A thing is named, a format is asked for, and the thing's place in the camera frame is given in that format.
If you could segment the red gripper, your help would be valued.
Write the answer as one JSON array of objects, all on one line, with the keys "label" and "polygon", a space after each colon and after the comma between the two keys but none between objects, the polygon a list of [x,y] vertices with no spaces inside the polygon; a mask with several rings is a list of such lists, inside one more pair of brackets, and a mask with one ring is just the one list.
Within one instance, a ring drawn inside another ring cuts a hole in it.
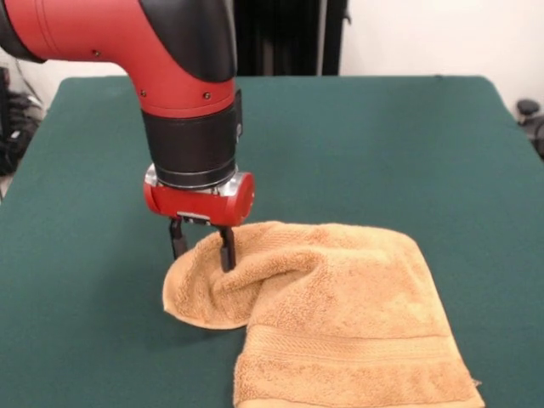
[{"label": "red gripper", "polygon": [[226,226],[218,229],[224,272],[235,267],[235,236],[230,227],[242,224],[249,216],[254,191],[251,173],[237,172],[226,183],[204,190],[181,190],[162,184],[153,165],[148,167],[144,176],[144,199],[148,208],[153,213],[172,218],[169,235],[174,260],[188,251],[181,218]]}]

